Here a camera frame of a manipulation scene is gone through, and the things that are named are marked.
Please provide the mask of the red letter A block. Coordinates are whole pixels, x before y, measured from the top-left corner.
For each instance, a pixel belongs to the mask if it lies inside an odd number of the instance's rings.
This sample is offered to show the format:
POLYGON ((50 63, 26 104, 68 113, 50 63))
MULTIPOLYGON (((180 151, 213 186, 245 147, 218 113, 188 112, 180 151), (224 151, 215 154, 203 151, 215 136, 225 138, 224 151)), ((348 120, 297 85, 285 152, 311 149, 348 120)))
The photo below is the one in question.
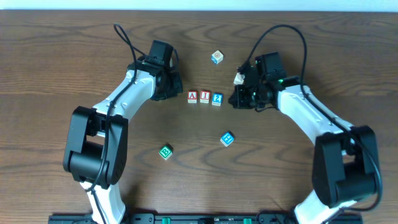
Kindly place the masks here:
POLYGON ((188 103, 192 103, 192 104, 197 103, 198 92, 197 91, 188 91, 187 101, 188 101, 188 103))

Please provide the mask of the blue number 2 block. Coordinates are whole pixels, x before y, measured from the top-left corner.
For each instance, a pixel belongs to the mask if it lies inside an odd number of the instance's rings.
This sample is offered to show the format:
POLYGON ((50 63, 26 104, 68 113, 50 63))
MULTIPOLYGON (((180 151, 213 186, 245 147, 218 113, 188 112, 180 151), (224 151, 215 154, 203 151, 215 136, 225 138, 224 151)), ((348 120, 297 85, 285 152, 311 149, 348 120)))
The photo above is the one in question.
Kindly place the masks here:
POLYGON ((221 93, 214 93, 211 104, 213 106, 221 106, 222 102, 223 102, 223 95, 221 93))

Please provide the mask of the red letter I block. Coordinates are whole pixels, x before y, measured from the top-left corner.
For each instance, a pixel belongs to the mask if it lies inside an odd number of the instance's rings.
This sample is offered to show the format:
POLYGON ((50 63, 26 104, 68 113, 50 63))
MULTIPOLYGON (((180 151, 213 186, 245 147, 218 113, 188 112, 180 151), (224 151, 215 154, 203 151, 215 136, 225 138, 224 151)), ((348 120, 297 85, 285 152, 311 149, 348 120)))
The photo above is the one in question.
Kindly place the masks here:
POLYGON ((209 103, 210 101, 210 91, 201 91, 200 92, 200 103, 209 103))

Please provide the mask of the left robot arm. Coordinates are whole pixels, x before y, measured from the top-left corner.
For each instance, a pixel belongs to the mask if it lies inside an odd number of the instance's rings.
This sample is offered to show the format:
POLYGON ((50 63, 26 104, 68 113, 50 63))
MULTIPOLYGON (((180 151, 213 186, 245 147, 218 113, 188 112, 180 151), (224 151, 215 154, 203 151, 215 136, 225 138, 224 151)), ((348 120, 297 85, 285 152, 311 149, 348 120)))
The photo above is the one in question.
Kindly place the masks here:
POLYGON ((129 122, 147 100, 166 100, 182 93, 177 51, 155 40, 150 52, 127 66, 121 84, 91 108, 72 113, 63 168, 80 183, 92 214, 76 223, 129 223, 119 180, 127 161, 129 122))

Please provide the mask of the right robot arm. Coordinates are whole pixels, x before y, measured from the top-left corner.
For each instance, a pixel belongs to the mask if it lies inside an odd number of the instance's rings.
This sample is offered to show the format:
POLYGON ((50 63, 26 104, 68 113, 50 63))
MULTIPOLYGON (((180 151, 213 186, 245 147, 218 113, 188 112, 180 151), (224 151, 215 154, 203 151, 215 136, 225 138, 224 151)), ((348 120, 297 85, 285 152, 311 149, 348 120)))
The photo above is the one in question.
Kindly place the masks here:
POLYGON ((264 111, 269 105, 288 116, 315 146, 313 190, 284 218, 284 223, 347 223, 345 211, 361 212, 359 201, 376 195, 382 180, 375 132, 341 119, 320 102, 303 77, 288 77, 277 52, 238 67, 241 82, 228 102, 235 109, 264 111))

